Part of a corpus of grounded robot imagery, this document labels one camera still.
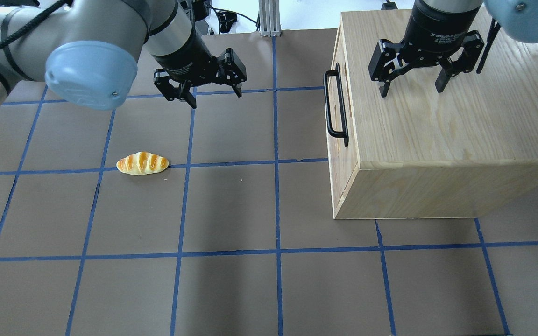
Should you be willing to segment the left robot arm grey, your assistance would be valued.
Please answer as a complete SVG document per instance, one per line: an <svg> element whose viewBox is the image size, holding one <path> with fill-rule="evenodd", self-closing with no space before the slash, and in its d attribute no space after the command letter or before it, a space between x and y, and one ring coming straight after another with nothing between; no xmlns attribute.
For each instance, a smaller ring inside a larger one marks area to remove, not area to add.
<svg viewBox="0 0 538 336"><path fill-rule="evenodd" d="M47 9L0 7L0 106L21 81L110 111L124 104L145 49L154 85L196 108L193 87L216 83L241 97L246 67L233 49L213 56L177 0L58 0Z"/></svg>

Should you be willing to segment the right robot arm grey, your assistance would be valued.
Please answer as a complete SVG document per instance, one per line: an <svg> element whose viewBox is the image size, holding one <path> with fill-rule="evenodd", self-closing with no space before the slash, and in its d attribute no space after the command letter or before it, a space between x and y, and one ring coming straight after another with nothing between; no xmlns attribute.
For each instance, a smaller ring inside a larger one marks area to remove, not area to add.
<svg viewBox="0 0 538 336"><path fill-rule="evenodd" d="M386 97L397 77L440 66L435 87L442 93L458 74L482 72L500 30L538 44L538 0L416 0L403 38L379 40L368 72Z"/></svg>

